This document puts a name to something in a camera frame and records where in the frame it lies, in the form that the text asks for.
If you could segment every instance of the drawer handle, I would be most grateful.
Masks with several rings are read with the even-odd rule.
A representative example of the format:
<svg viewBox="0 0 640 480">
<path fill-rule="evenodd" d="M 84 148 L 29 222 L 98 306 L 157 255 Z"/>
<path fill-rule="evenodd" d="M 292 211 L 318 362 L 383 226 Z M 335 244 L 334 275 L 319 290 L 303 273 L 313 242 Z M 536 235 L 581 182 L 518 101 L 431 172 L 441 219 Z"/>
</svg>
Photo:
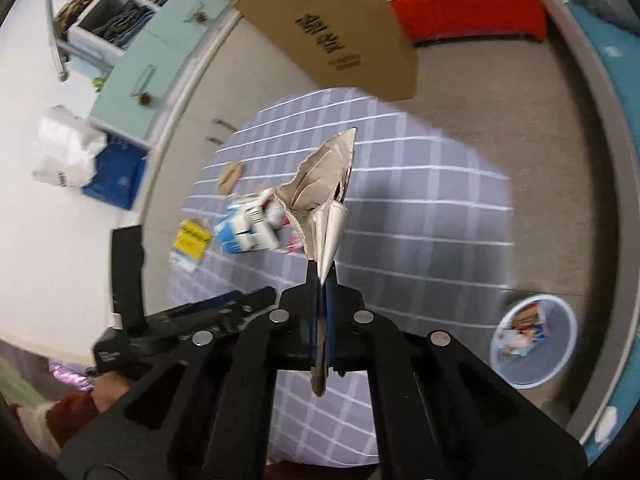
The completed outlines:
<svg viewBox="0 0 640 480">
<path fill-rule="evenodd" d="M 156 73 L 156 69 L 154 65 L 147 65 L 131 91 L 131 97 L 135 97 L 140 106 L 149 106 L 151 101 L 154 100 L 152 95 L 145 89 Z"/>
<path fill-rule="evenodd" d="M 224 126 L 227 130 L 231 130 L 231 133 L 234 134 L 236 133 L 236 128 L 232 125 L 227 123 L 224 119 L 219 119 L 219 118 L 214 118 L 211 121 L 212 124 L 219 124 L 220 126 Z"/>
<path fill-rule="evenodd" d="M 204 12 L 204 10 L 202 9 L 204 9 L 204 5 L 202 4 L 202 2 L 198 2 L 195 6 L 191 7 L 191 10 L 184 17 L 183 22 L 185 23 L 189 23 L 193 21 L 196 21 L 198 23 L 206 22 L 209 19 L 209 17 L 207 16 L 206 12 Z"/>
</svg>

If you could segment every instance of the red cloth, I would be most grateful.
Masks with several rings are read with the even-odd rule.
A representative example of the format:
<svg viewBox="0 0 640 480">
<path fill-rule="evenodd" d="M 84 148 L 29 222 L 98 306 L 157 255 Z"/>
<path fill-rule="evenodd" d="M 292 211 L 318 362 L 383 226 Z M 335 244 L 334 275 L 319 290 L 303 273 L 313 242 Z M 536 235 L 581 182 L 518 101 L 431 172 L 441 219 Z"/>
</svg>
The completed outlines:
<svg viewBox="0 0 640 480">
<path fill-rule="evenodd" d="M 60 447 L 98 416 L 91 392 L 68 394 L 47 412 L 47 427 Z"/>
<path fill-rule="evenodd" d="M 539 0 L 391 0 L 411 41 L 530 34 L 546 38 L 545 9 Z"/>
</svg>

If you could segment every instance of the silver screw head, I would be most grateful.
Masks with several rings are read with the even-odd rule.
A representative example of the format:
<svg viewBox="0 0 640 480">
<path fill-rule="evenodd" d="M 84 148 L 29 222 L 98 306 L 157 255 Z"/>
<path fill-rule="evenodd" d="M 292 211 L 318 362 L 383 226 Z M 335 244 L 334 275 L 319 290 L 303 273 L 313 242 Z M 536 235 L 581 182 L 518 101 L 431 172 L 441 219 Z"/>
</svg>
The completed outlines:
<svg viewBox="0 0 640 480">
<path fill-rule="evenodd" d="M 373 321 L 373 313 L 369 310 L 359 310 L 355 314 L 353 314 L 353 320 L 356 323 L 366 325 L 367 323 L 371 323 Z"/>
<path fill-rule="evenodd" d="M 446 332 L 434 332 L 431 334 L 430 339 L 436 346 L 446 346 L 451 343 L 451 336 Z"/>
<path fill-rule="evenodd" d="M 206 346 L 213 341 L 213 334 L 209 330 L 199 330 L 193 334 L 191 340 L 196 346 Z"/>
<path fill-rule="evenodd" d="M 277 308 L 269 313 L 269 319 L 274 323 L 284 323 L 289 319 L 289 311 L 284 310 L 283 308 Z"/>
</svg>

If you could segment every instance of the metal bolt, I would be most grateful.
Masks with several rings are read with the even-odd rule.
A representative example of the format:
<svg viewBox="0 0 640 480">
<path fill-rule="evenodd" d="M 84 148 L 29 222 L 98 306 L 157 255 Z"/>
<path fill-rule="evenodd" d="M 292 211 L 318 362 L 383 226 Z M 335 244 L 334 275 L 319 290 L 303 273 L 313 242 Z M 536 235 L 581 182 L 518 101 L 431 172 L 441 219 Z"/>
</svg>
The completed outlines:
<svg viewBox="0 0 640 480">
<path fill-rule="evenodd" d="M 138 99 L 138 104 L 140 106 L 149 106 L 153 98 L 149 92 L 140 92 L 139 94 L 134 95 L 136 99 Z"/>
<path fill-rule="evenodd" d="M 373 313 L 369 310 L 359 310 L 355 314 L 353 314 L 353 320 L 356 323 L 366 325 L 367 323 L 371 323 L 373 321 Z"/>
<path fill-rule="evenodd" d="M 191 339 L 196 346 L 206 346 L 213 341 L 213 334 L 209 330 L 200 330 Z"/>
<path fill-rule="evenodd" d="M 431 334 L 431 342 L 436 346 L 446 346 L 451 343 L 451 336 L 446 332 L 434 332 Z"/>
<path fill-rule="evenodd" d="M 206 13 L 202 12 L 201 10 L 196 10 L 193 13 L 192 18 L 199 23 L 206 22 L 209 19 Z"/>
<path fill-rule="evenodd" d="M 284 323 L 289 319 L 289 311 L 284 310 L 283 308 L 277 308 L 269 313 L 269 319 L 274 323 Z"/>
</svg>

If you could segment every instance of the human hand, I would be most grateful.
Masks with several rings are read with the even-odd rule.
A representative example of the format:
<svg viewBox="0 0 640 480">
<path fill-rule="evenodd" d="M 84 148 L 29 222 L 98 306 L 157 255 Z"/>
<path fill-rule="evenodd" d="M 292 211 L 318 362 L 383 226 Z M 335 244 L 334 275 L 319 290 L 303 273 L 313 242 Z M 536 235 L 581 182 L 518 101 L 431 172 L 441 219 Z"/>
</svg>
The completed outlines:
<svg viewBox="0 0 640 480">
<path fill-rule="evenodd" d="M 95 407 L 100 413 L 104 412 L 116 400 L 126 394 L 133 386 L 133 381 L 116 372 L 107 372 L 95 380 L 91 392 Z"/>
</svg>

